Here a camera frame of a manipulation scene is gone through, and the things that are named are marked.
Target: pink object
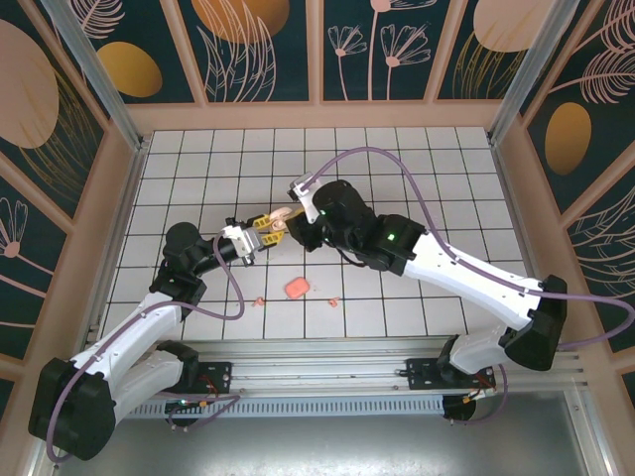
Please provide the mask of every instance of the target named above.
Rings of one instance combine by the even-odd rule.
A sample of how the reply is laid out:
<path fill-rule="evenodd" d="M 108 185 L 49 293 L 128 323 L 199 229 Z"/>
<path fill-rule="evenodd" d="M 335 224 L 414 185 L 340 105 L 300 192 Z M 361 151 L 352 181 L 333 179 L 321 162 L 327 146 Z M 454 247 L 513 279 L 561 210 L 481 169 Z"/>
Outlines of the pink object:
<path fill-rule="evenodd" d="M 289 299 L 299 299 L 309 292 L 309 283 L 304 278 L 295 278 L 285 286 L 285 293 Z"/>

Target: pink eraser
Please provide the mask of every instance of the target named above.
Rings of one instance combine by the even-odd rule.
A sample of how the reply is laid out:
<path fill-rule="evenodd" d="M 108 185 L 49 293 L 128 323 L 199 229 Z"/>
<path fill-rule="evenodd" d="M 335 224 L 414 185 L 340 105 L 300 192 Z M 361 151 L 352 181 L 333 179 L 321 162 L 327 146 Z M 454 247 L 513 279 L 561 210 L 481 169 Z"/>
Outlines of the pink eraser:
<path fill-rule="evenodd" d="M 295 278 L 285 286 L 285 293 L 290 299 L 298 299 L 309 292 L 309 283 L 304 278 Z"/>

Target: flower illustration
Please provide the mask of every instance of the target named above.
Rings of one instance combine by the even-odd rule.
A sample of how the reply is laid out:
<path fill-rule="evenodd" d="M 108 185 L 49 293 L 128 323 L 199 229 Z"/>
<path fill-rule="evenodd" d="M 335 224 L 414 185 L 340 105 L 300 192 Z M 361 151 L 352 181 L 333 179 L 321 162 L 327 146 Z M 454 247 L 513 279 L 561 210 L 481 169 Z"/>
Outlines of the flower illustration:
<path fill-rule="evenodd" d="M 339 81 L 341 82 L 341 91 L 344 94 L 344 100 L 348 100 L 346 94 L 346 86 L 344 84 L 344 74 L 341 67 L 341 59 L 349 55 L 357 55 L 363 53 L 368 48 L 366 42 L 362 42 L 363 36 L 359 31 L 359 26 L 343 27 L 341 31 L 338 27 L 330 27 L 328 29 L 328 39 L 337 55 L 337 64 L 339 66 Z"/>
<path fill-rule="evenodd" d="M 389 12 L 390 10 L 415 10 L 417 8 L 430 7 L 437 3 L 437 0 L 415 0 L 408 2 L 406 0 L 370 0 L 370 6 L 379 13 Z"/>
<path fill-rule="evenodd" d="M 432 7 L 437 0 L 370 0 L 370 6 L 374 10 L 373 23 L 370 28 L 370 49 L 368 52 L 368 100 L 373 100 L 373 59 L 375 47 L 375 32 L 377 31 L 377 19 L 380 13 L 391 10 L 416 10 L 418 8 Z"/>
<path fill-rule="evenodd" d="M 0 198 L 0 256 L 15 258 L 20 254 L 20 241 L 27 226 L 29 208 L 16 200 L 15 209 L 4 196 Z"/>
<path fill-rule="evenodd" d="M 393 67 L 407 64 L 417 64 L 428 61 L 431 57 L 430 49 L 425 49 L 428 43 L 426 28 L 404 27 L 395 37 L 395 25 L 381 29 L 381 46 L 388 65 L 388 84 L 386 87 L 386 99 L 390 99 L 390 80 Z"/>

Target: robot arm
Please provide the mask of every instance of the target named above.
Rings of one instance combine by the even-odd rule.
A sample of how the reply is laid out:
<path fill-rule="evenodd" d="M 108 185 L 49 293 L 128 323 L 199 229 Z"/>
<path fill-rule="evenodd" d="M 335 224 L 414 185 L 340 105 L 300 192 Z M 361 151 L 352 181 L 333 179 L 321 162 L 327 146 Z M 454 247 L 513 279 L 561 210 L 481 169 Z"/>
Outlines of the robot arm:
<path fill-rule="evenodd" d="M 252 226 L 253 221 L 227 220 L 218 243 L 223 261 L 242 260 L 245 266 L 251 265 L 254 253 L 268 247 L 265 242 L 271 235 L 260 235 Z M 53 439 L 55 446 L 82 460 L 95 456 L 119 421 L 143 402 L 176 384 L 189 388 L 194 383 L 198 375 L 197 353 L 180 342 L 163 342 L 147 359 L 137 363 L 191 311 L 179 305 L 165 305 L 144 318 L 136 317 L 160 302 L 174 300 L 197 305 L 206 291 L 200 276 L 219 267 L 218 257 L 214 256 L 211 241 L 203 240 L 190 223 L 178 223 L 168 231 L 163 254 L 150 292 L 123 322 L 70 360 L 53 359 L 44 367 L 29 421 L 32 435 L 47 438 L 53 408 L 63 388 L 96 355 L 97 360 L 65 399 Z M 104 344 L 124 327 L 125 332 L 99 355 Z"/>
<path fill-rule="evenodd" d="M 517 293 L 464 266 L 462 260 L 529 291 L 562 293 L 566 283 L 556 277 L 543 282 L 516 276 L 451 248 L 451 258 L 421 224 L 400 215 L 379 215 L 345 180 L 308 189 L 311 174 L 291 183 L 290 196 L 305 213 L 287 221 L 291 235 L 307 251 L 323 245 L 355 255 L 378 271 L 434 283 L 486 308 L 501 323 L 491 330 L 451 338 L 438 361 L 445 379 L 472 375 L 480 369 L 513 360 L 534 369 L 551 368 L 566 317 L 564 301 Z"/>

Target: white grid floor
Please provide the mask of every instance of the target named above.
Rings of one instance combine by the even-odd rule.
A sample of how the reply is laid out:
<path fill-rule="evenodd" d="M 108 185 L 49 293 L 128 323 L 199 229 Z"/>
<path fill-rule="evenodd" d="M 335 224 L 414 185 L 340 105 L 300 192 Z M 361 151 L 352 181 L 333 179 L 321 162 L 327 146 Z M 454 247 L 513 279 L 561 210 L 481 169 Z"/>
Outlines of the white grid floor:
<path fill-rule="evenodd" d="M 224 219 L 239 220 L 291 203 L 289 183 L 315 172 L 336 153 L 359 146 L 393 152 L 428 200 L 454 247 L 526 275 L 507 204 L 481 128 L 347 128 L 160 131 L 150 148 L 128 233 L 112 284 L 102 332 L 124 319 L 145 295 L 161 263 L 162 236 L 175 223 L 196 224 L 209 239 Z M 398 213 L 426 224 L 399 169 L 383 157 L 344 159 L 324 181 L 340 177 L 377 214 Z M 290 236 L 234 267 L 247 302 L 245 315 L 223 322 L 192 313 L 165 338 L 183 340 L 447 335 L 494 320 L 478 306 L 440 288 L 342 264 L 327 248 L 305 253 Z M 305 298 L 286 299 L 284 285 L 304 276 Z M 221 270 L 204 276 L 201 306 L 235 313 L 236 296 Z M 265 306 L 252 306 L 262 297 Z M 341 298 L 338 307 L 327 300 Z"/>

